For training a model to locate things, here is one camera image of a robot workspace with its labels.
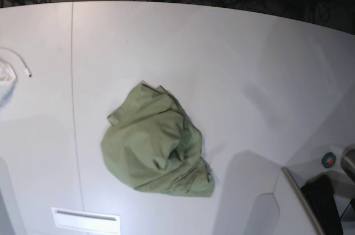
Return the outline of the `black keyboard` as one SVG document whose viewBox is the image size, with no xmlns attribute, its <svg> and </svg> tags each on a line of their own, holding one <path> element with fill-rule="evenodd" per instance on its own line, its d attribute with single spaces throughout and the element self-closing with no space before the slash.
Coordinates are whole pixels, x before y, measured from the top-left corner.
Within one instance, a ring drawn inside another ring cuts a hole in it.
<svg viewBox="0 0 355 235">
<path fill-rule="evenodd" d="M 326 174 L 320 174 L 301 187 L 301 191 L 325 234 L 343 234 L 334 188 Z"/>
</svg>

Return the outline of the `green t-shirt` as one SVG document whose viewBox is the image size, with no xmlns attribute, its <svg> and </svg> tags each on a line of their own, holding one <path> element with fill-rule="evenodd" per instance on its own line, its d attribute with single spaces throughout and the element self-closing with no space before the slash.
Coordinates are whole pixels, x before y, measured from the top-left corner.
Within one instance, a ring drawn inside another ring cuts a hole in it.
<svg viewBox="0 0 355 235">
<path fill-rule="evenodd" d="M 120 182 L 140 192 L 212 196 L 202 134 L 162 86 L 136 85 L 107 120 L 100 147 L 107 170 Z"/>
</svg>

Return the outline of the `green tape roll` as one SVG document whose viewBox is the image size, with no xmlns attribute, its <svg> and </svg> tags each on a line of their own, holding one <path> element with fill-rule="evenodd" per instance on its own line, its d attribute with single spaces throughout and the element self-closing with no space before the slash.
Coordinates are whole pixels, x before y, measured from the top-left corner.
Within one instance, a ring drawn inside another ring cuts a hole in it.
<svg viewBox="0 0 355 235">
<path fill-rule="evenodd" d="M 335 163 L 336 155 L 333 152 L 328 152 L 322 157 L 321 164 L 326 169 L 331 168 Z"/>
</svg>

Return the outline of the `grey table edge rail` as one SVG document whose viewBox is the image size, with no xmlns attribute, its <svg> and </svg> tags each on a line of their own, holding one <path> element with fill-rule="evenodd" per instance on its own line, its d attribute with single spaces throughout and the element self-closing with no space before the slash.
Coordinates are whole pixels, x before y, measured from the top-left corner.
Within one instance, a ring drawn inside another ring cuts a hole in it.
<svg viewBox="0 0 355 235">
<path fill-rule="evenodd" d="M 297 185 L 297 182 L 295 181 L 294 177 L 290 173 L 289 169 L 286 167 L 283 167 L 281 169 L 281 171 L 282 171 L 283 175 L 285 176 L 286 180 L 288 181 L 288 183 L 290 184 L 291 188 L 293 189 L 293 191 L 298 199 L 299 204 L 303 208 L 303 211 L 304 211 L 305 215 L 307 216 L 309 223 L 312 226 L 314 234 L 319 234 L 319 235 L 324 234 L 324 231 L 323 231 L 319 221 L 317 220 L 315 214 L 313 213 L 312 208 L 310 207 L 310 205 L 306 201 L 301 189 Z"/>
</svg>

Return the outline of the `white label plate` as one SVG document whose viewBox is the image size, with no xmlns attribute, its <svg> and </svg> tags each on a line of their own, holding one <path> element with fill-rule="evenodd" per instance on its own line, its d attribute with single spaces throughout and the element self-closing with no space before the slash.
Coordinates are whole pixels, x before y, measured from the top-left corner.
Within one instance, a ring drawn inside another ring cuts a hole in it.
<svg viewBox="0 0 355 235">
<path fill-rule="evenodd" d="M 110 214 L 52 208 L 54 223 L 58 228 L 96 234 L 121 234 L 120 217 Z"/>
</svg>

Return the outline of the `white cloth bag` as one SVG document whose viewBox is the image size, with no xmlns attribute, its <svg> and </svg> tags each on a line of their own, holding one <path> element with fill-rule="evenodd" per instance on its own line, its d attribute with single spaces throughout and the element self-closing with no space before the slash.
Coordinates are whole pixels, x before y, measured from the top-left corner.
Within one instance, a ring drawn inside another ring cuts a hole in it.
<svg viewBox="0 0 355 235">
<path fill-rule="evenodd" d="M 1 108 L 12 97 L 17 83 L 17 75 L 13 67 L 5 60 L 1 59 Z"/>
</svg>

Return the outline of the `metal cylinder cup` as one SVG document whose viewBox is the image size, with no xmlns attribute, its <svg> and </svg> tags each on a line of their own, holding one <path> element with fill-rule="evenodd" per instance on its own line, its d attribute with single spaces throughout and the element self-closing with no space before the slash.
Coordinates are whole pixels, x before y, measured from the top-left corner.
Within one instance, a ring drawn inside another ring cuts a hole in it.
<svg viewBox="0 0 355 235">
<path fill-rule="evenodd" d="M 355 182 L 354 147 L 349 146 L 344 150 L 341 158 L 341 168 Z"/>
</svg>

